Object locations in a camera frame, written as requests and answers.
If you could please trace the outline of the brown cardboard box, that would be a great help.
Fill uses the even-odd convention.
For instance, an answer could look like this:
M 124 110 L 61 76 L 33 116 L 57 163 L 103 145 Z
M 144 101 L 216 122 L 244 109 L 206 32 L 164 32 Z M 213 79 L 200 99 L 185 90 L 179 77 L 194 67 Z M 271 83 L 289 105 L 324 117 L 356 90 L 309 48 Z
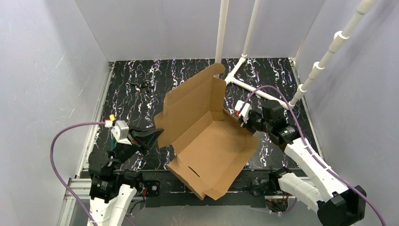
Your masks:
M 168 170 L 241 172 L 255 153 L 258 137 L 224 108 L 226 82 L 217 78 L 224 71 L 214 63 L 165 95 L 154 123 L 164 129 L 159 147 L 171 145 L 176 154 Z

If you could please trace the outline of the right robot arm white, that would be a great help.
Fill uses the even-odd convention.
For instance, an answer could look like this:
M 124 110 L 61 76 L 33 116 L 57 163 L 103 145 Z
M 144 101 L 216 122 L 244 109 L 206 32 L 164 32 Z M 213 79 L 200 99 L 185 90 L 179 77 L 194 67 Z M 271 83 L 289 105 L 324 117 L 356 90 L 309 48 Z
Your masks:
M 311 183 L 300 179 L 287 168 L 269 174 L 268 186 L 296 197 L 313 210 L 324 226 L 351 226 L 365 217 L 366 192 L 361 186 L 349 188 L 332 174 L 331 168 L 302 139 L 298 127 L 287 123 L 285 109 L 279 101 L 266 100 L 262 112 L 238 101 L 235 106 L 239 123 L 248 131 L 266 133 L 308 176 Z

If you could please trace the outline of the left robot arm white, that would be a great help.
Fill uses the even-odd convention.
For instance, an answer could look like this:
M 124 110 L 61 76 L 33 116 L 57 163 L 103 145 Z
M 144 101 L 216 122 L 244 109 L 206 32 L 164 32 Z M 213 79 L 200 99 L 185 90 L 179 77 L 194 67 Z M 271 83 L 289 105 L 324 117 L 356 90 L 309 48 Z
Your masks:
M 141 172 L 120 167 L 134 154 L 147 155 L 163 129 L 126 127 L 111 129 L 114 148 L 93 151 L 88 158 L 91 178 L 89 226 L 120 226 L 135 195 L 158 196 L 160 182 L 145 180 Z

